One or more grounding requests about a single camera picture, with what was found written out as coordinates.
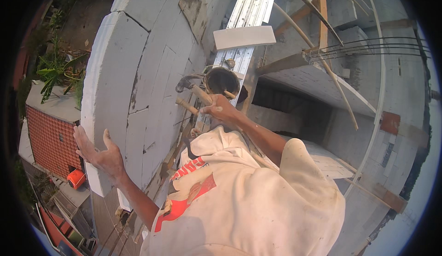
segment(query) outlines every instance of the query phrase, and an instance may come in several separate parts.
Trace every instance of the hand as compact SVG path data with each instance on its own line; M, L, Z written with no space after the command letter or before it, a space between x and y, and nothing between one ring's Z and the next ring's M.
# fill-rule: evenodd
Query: hand
M118 185L126 175L120 149L112 141L109 131L104 130L103 141L107 150L99 151L89 140L82 126L74 127L74 138L79 150L76 151L86 162L105 172L114 185Z
M223 121L227 125L235 125L238 117L242 114L226 97L221 94L209 95L213 103L200 109L201 113L210 114L218 120Z

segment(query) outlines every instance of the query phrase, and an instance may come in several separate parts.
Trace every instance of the sky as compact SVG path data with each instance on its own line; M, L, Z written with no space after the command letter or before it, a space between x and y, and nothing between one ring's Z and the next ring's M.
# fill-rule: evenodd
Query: sky
M431 74L430 88L440 92L438 74L434 63L431 59L428 59L427 64ZM379 232L378 237L367 247L364 256L398 255L410 239L422 217L433 188L442 142L441 121L441 103L432 99L430 102L430 125L432 127L430 152L422 165L419 177L410 194L407 207L402 214L398 214L394 220L387 222L385 227Z

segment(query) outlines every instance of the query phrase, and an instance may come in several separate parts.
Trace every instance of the hammer head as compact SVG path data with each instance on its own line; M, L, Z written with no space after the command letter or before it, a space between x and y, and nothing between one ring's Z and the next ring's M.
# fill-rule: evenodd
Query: hammer head
M181 93L184 91L184 88L192 89L192 87L195 85L195 83L191 82L192 79L202 79L206 75L205 74L190 74L183 76L182 79L178 82L178 84L175 87L175 91L178 93Z

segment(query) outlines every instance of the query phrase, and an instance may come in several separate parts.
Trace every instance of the man's right hand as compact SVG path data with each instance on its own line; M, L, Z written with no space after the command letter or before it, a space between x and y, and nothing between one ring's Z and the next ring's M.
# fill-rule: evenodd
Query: man's right hand
M226 97L221 94L209 95L213 103L210 106L203 107L200 112L210 114L218 120L223 121L228 126L236 125L237 120L242 113L229 103Z

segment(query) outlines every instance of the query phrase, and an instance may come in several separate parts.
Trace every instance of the bucket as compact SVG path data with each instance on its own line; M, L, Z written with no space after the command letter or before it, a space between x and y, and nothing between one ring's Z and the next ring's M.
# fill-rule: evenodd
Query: bucket
M238 77L227 68L213 67L210 69L203 79L203 84L206 88L206 92L209 94L222 94L226 98L230 99L225 93L230 93L237 96L240 93L240 81Z

